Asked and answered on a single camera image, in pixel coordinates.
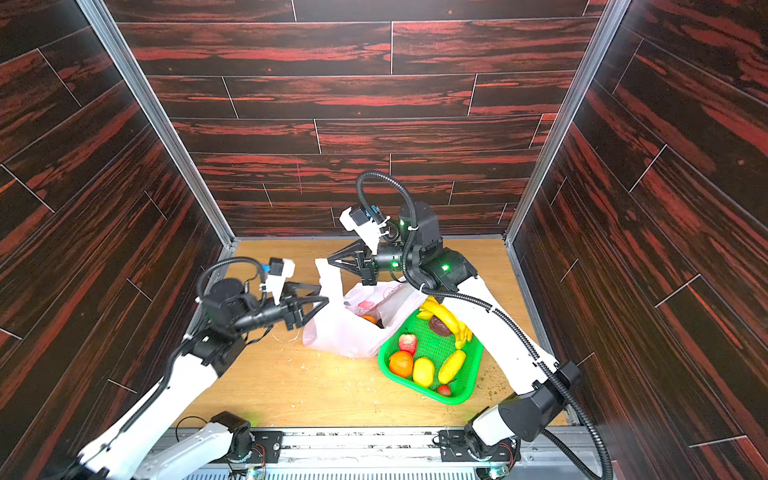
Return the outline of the pink printed plastic bag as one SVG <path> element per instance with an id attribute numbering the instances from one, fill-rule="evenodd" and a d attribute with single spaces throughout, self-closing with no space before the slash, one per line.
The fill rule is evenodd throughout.
<path id="1" fill-rule="evenodd" d="M 304 346 L 350 358 L 368 358 L 392 337 L 414 310 L 426 300 L 426 295 L 407 283 L 380 282 L 375 286 L 356 284 L 342 291 L 341 270 L 322 258 L 315 260 L 321 285 L 320 294 L 329 303 L 303 328 Z M 357 305 L 364 301 L 377 302 L 370 315 L 378 319 L 372 324 L 357 315 Z"/>

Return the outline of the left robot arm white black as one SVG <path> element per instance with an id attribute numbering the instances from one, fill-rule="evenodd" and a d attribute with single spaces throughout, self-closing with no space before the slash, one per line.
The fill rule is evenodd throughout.
<path id="1" fill-rule="evenodd" d="M 328 303 L 320 286 L 288 281 L 276 297 L 255 297 L 226 278 L 202 294 L 208 320 L 171 354 L 160 381 L 123 417 L 78 453 L 60 479 L 181 479 L 214 460 L 259 462 L 251 424 L 230 412 L 213 416 L 192 436 L 160 453 L 153 446 L 173 421 L 234 364 L 248 333 L 308 323 Z"/>

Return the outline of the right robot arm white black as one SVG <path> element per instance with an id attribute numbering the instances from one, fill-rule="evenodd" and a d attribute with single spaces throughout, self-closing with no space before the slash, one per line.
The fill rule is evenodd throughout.
<path id="1" fill-rule="evenodd" d="M 539 347 L 502 309 L 477 269 L 459 252 L 444 246 L 435 212 L 423 202 L 404 204 L 395 221 L 373 205 L 349 207 L 341 225 L 357 241 L 332 254 L 328 262 L 374 285 L 379 273 L 400 271 L 427 300 L 464 323 L 502 368 L 513 393 L 476 414 L 465 426 L 460 446 L 486 459 L 506 440 L 531 442 L 544 436 L 589 479 L 613 476 L 608 449 L 572 392 L 581 372 Z M 600 472 L 591 470 L 548 426 L 566 406 L 586 427 L 597 452 Z"/>

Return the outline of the red fake dragon fruit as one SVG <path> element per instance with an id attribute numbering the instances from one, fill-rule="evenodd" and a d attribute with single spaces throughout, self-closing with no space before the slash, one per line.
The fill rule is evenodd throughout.
<path id="1" fill-rule="evenodd" d="M 377 308 L 378 303 L 371 301 L 371 300 L 364 300 L 360 302 L 357 307 L 357 315 L 358 316 L 364 316 L 364 315 L 371 315 L 375 309 Z"/>

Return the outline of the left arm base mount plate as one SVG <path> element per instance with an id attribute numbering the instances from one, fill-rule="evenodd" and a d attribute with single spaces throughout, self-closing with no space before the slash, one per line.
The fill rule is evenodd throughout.
<path id="1" fill-rule="evenodd" d="M 284 432 L 280 430 L 251 429 L 233 435 L 227 453 L 217 459 L 230 464 L 276 464 L 282 451 Z"/>

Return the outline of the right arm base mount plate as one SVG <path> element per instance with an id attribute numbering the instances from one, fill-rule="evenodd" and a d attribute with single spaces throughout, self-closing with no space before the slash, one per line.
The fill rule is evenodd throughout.
<path id="1" fill-rule="evenodd" d="M 521 459 L 519 440 L 503 439 L 490 447 L 472 440 L 463 429 L 439 430 L 432 438 L 442 462 L 506 462 L 515 465 Z"/>

